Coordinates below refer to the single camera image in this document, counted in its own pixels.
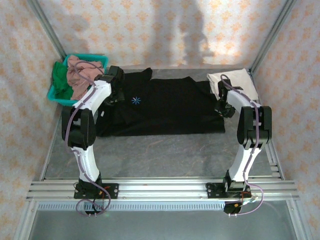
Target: plastic basket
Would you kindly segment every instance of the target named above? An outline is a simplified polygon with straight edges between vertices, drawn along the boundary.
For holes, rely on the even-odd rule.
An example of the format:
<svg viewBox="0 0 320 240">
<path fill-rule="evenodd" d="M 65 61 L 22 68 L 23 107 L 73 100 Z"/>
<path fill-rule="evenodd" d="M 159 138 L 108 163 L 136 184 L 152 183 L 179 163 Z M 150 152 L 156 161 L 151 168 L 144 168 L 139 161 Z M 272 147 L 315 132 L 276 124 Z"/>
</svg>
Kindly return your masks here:
<svg viewBox="0 0 320 240">
<path fill-rule="evenodd" d="M 94 55 L 94 54 L 69 54 L 68 56 L 66 56 L 66 58 L 63 61 L 63 65 L 68 66 L 68 58 L 71 56 L 77 56 L 80 60 L 83 61 L 88 61 L 88 62 L 101 62 L 103 65 L 103 69 L 104 69 L 104 73 L 107 72 L 107 64 L 108 64 L 108 58 L 106 56 L 101 56 L 101 55 Z M 48 99 L 50 101 L 54 101 L 57 102 L 63 106 L 72 106 L 73 104 L 75 104 L 76 102 L 78 102 L 78 100 L 67 100 L 67 99 L 58 99 L 55 97 L 56 95 L 56 91 L 55 91 L 55 87 L 52 85 L 49 93 L 47 95 Z"/>
</svg>

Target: pink cloth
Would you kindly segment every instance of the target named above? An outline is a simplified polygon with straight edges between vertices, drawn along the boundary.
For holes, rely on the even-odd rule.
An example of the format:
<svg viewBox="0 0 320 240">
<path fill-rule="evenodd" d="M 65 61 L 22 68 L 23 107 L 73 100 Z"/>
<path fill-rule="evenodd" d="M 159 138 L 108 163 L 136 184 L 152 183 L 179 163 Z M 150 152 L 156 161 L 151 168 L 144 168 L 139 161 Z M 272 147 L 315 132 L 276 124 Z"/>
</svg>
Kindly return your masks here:
<svg viewBox="0 0 320 240">
<path fill-rule="evenodd" d="M 73 90 L 71 100 L 80 100 L 87 93 L 90 85 L 87 80 L 80 77 L 75 71 L 74 66 L 79 61 L 81 60 L 74 55 L 71 55 L 68 58 L 68 72 L 66 73 L 66 79 Z M 102 72 L 104 72 L 104 67 L 100 61 L 91 61 L 91 63 L 96 65 L 102 70 Z M 80 75 L 87 77 L 92 81 L 95 80 L 97 75 L 102 74 L 99 69 L 85 62 L 79 63 L 76 68 L 78 69 Z"/>
</svg>

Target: white cloth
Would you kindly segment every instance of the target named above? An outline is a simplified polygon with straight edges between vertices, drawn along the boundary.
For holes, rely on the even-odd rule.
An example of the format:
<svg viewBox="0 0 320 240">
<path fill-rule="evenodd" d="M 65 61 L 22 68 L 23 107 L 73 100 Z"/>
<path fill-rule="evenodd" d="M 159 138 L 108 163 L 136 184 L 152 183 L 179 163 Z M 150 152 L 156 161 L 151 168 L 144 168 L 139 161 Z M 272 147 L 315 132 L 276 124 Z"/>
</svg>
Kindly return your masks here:
<svg viewBox="0 0 320 240">
<path fill-rule="evenodd" d="M 254 83 L 252 82 L 251 77 L 245 68 L 241 70 L 218 72 L 213 74 L 208 73 L 206 75 L 210 81 L 211 91 L 216 96 L 217 100 L 220 99 L 218 82 L 221 81 L 221 74 L 225 74 L 229 77 L 233 87 L 241 87 L 243 89 L 243 93 L 246 94 L 251 100 L 258 100 L 258 93 Z"/>
</svg>

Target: blue logo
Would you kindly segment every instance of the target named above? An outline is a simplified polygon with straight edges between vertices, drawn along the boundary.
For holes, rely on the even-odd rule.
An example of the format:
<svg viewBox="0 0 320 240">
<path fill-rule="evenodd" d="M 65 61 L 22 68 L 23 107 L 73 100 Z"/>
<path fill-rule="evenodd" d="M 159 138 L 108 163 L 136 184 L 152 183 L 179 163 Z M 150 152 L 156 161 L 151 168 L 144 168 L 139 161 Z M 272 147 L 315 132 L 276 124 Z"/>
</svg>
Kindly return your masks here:
<svg viewBox="0 0 320 240">
<path fill-rule="evenodd" d="M 137 104 L 140 104 L 140 102 L 141 102 L 141 99 L 140 99 L 140 97 L 133 97 L 132 98 L 132 104 L 135 104 L 135 105 L 137 105 Z"/>
</svg>

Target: patterned wallpaper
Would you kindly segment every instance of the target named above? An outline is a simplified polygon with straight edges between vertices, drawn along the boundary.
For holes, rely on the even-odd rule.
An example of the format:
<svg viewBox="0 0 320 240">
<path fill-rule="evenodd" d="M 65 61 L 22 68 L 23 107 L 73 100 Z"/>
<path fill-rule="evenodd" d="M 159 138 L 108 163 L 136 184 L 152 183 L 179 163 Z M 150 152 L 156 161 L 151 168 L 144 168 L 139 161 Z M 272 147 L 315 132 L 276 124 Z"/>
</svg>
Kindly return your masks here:
<svg viewBox="0 0 320 240">
<path fill-rule="evenodd" d="M 135 68 L 247 68 L 285 0 L 39 2 L 67 53 Z"/>
<path fill-rule="evenodd" d="M 285 176 L 297 180 L 308 223 L 320 233 L 320 4 L 298 0 L 257 74 L 273 111 L 274 141 Z"/>
<path fill-rule="evenodd" d="M 57 122 L 47 100 L 59 59 L 25 0 L 0 1 L 0 239 L 15 234 Z"/>
</svg>

